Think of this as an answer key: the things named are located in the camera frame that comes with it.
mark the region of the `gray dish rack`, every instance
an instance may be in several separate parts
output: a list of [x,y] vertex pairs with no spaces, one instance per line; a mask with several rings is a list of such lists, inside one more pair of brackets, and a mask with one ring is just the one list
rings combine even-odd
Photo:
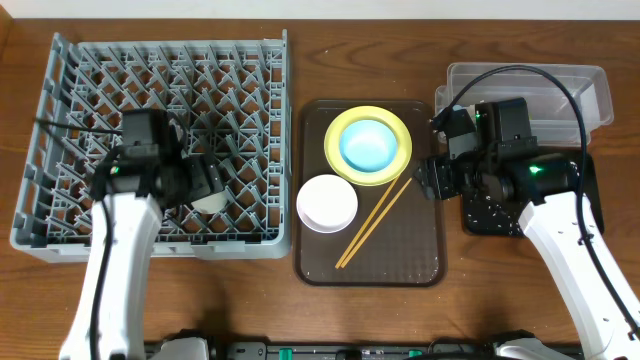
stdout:
[[[55,34],[37,116],[103,129],[119,129],[131,109],[180,117],[190,127],[185,151],[209,142],[229,202],[215,215],[168,209],[153,256],[279,258],[291,247],[289,59],[286,30],[277,40],[78,45]],[[10,242],[48,262],[87,261],[87,179],[121,139],[53,131],[64,147],[33,129]]]

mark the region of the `wooden chopstick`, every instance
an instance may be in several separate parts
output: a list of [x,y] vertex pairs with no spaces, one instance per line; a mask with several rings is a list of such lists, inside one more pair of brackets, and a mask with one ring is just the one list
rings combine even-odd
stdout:
[[380,198],[380,200],[378,200],[376,207],[373,208],[373,211],[371,211],[371,214],[369,214],[369,217],[367,218],[367,220],[364,222],[364,224],[362,224],[362,227],[360,228],[360,230],[358,230],[358,233],[353,238],[353,240],[351,240],[351,244],[349,244],[349,247],[347,247],[347,250],[344,251],[344,253],[340,257],[340,260],[338,260],[338,263],[336,263],[336,269],[340,267],[340,265],[342,264],[342,261],[344,261],[347,255],[349,255],[349,252],[351,251],[351,249],[353,249],[353,246],[358,242],[358,238],[360,237],[360,235],[362,235],[367,225],[369,225],[369,222],[371,222],[371,219],[373,219],[373,216],[376,214],[376,212],[378,211],[378,209],[380,208],[384,200],[387,198],[387,196],[391,192],[391,188],[393,188],[396,182],[398,182],[398,178],[393,179],[393,181],[391,182],[391,185],[389,185],[389,187],[387,188],[387,191],[385,191],[382,197]]
[[380,213],[380,215],[378,216],[378,218],[376,219],[376,221],[373,223],[373,225],[371,225],[371,227],[369,228],[369,230],[367,230],[367,232],[364,234],[364,236],[362,237],[362,239],[360,239],[360,242],[356,245],[356,247],[353,249],[353,251],[351,252],[351,254],[349,254],[349,256],[342,262],[341,267],[344,268],[345,266],[347,266],[347,264],[349,263],[349,261],[351,260],[351,258],[353,257],[353,255],[356,254],[356,252],[358,252],[358,249],[360,249],[360,246],[362,246],[362,244],[364,244],[364,242],[367,240],[367,238],[369,237],[369,235],[371,235],[371,233],[373,232],[373,230],[375,230],[376,226],[378,226],[378,224],[380,223],[380,221],[382,220],[382,218],[384,218],[385,215],[387,215],[387,212],[389,211],[389,209],[391,209],[391,207],[393,206],[393,204],[395,204],[395,202],[398,200],[398,198],[400,197],[400,195],[402,195],[402,192],[404,191],[404,189],[407,188],[407,186],[409,186],[409,183],[411,182],[411,179],[413,179],[412,177],[409,178],[409,180],[407,180],[406,183],[404,183],[404,185],[402,186],[402,188],[400,188],[400,191],[398,191],[398,193],[396,194],[396,196],[393,197],[393,199],[391,199],[391,202],[389,202],[389,205],[387,205],[387,207],[384,208],[384,210],[382,210],[382,212]]

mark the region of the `wooden table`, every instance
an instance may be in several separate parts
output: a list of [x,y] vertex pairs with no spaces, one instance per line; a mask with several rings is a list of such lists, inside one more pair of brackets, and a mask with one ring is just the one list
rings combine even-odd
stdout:
[[[295,122],[304,104],[321,98],[433,105],[436,87],[456,61],[602,66],[616,119],[593,133],[589,150],[605,239],[640,293],[640,230],[634,230],[640,224],[640,23],[16,20],[0,63],[0,356],[57,357],[85,270],[84,264],[46,264],[7,240],[53,33],[73,42],[257,39],[278,38],[284,28],[293,52]],[[154,259],[145,338],[199,327],[225,339],[428,343],[524,328],[546,342],[577,342],[569,312],[529,241],[468,236],[459,201],[447,202],[445,211],[449,270],[432,289],[312,288],[296,278],[291,256]]]

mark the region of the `light blue bowl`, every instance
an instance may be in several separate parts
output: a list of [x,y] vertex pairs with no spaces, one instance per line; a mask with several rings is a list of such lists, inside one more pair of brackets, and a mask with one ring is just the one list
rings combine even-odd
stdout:
[[375,120],[360,120],[349,125],[340,136],[340,154],[355,170],[372,173],[393,161],[398,141],[393,131]]

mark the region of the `clear plastic bin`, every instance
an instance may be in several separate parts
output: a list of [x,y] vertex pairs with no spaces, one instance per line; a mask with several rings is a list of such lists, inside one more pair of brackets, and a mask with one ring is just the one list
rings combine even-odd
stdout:
[[[436,113],[447,106],[462,88],[478,75],[512,64],[453,63],[447,70],[447,85],[436,90]],[[613,106],[607,75],[601,67],[590,65],[527,64],[555,76],[578,103],[589,133],[613,122]],[[560,89],[542,76],[528,71],[508,71],[492,75],[473,86],[458,105],[521,96],[527,101],[531,130],[543,146],[580,146],[575,114]]]

